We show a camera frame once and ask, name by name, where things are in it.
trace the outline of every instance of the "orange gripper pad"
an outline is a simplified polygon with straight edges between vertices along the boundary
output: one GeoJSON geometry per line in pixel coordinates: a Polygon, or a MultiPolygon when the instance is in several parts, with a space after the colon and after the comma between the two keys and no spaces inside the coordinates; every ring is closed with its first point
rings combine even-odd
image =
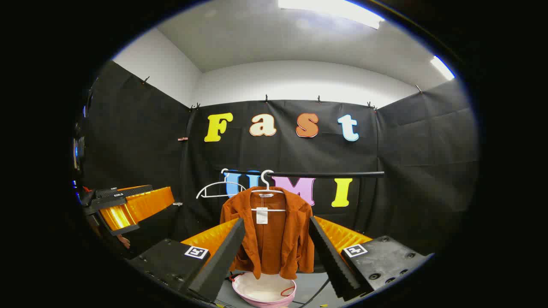
{"type": "Polygon", "coordinates": [[[126,188],[120,188],[120,189],[118,189],[118,191],[124,191],[124,190],[139,188],[139,187],[143,187],[143,186],[146,186],[146,185],[133,186],[133,187],[126,187],[126,188]]]}
{"type": "Polygon", "coordinates": [[[211,260],[211,257],[213,257],[217,249],[219,249],[238,219],[239,218],[234,218],[218,226],[214,226],[211,229],[207,229],[202,233],[198,233],[192,237],[187,238],[181,243],[209,250],[209,253],[211,255],[209,256],[209,259],[205,262],[205,266],[211,260]]]}
{"type": "Polygon", "coordinates": [[[135,225],[175,202],[171,187],[128,196],[120,206],[99,210],[111,230],[135,225]]]}
{"type": "Polygon", "coordinates": [[[343,249],[346,247],[372,240],[370,237],[356,231],[352,231],[336,223],[332,223],[329,220],[322,219],[318,216],[314,216],[314,218],[316,218],[316,221],[322,228],[323,232],[326,233],[329,241],[331,241],[331,244],[333,244],[339,254],[341,254],[343,249]]]}

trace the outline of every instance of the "fluorescent light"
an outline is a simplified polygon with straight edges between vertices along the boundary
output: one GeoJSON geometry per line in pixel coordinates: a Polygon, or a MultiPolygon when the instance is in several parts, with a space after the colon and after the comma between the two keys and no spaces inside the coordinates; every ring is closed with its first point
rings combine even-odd
{"type": "Polygon", "coordinates": [[[374,29],[384,19],[359,5],[345,0],[278,0],[282,9],[311,10],[350,19],[374,29]]]}
{"type": "Polygon", "coordinates": [[[432,63],[447,80],[455,78],[455,75],[449,71],[446,65],[438,57],[434,56],[434,59],[430,60],[430,63],[432,63]]]}

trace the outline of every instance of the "black rod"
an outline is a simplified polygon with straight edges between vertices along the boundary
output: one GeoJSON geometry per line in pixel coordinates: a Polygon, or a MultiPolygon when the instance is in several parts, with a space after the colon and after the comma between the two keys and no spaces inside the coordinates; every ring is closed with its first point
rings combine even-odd
{"type": "MultiPolygon", "coordinates": [[[[261,175],[262,172],[253,171],[235,171],[228,170],[226,173],[236,174],[255,174],[261,175]]],[[[299,173],[299,172],[272,172],[265,174],[266,176],[286,176],[289,178],[383,178],[384,171],[376,172],[334,172],[334,173],[299,173]]]]}

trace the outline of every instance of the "white wall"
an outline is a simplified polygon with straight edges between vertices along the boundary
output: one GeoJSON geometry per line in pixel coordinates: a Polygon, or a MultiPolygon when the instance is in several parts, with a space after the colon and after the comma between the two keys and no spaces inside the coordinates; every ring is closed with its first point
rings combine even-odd
{"type": "Polygon", "coordinates": [[[391,77],[357,67],[316,61],[266,61],[203,73],[194,91],[201,106],[263,100],[348,102],[381,108],[418,92],[391,77]]]}
{"type": "Polygon", "coordinates": [[[137,77],[190,107],[201,71],[156,28],[134,40],[113,59],[137,77]]]}

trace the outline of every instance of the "hanger hook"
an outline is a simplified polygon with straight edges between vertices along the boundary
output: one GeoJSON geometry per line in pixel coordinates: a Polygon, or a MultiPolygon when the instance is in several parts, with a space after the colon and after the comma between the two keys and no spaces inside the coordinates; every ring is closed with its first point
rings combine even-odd
{"type": "Polygon", "coordinates": [[[266,189],[269,190],[270,189],[270,183],[268,181],[265,180],[265,174],[266,173],[273,173],[274,171],[272,170],[265,170],[261,173],[261,181],[263,181],[265,184],[266,184],[266,189]]]}
{"type": "Polygon", "coordinates": [[[221,174],[224,175],[225,171],[229,171],[228,168],[223,168],[221,170],[221,174]]]}

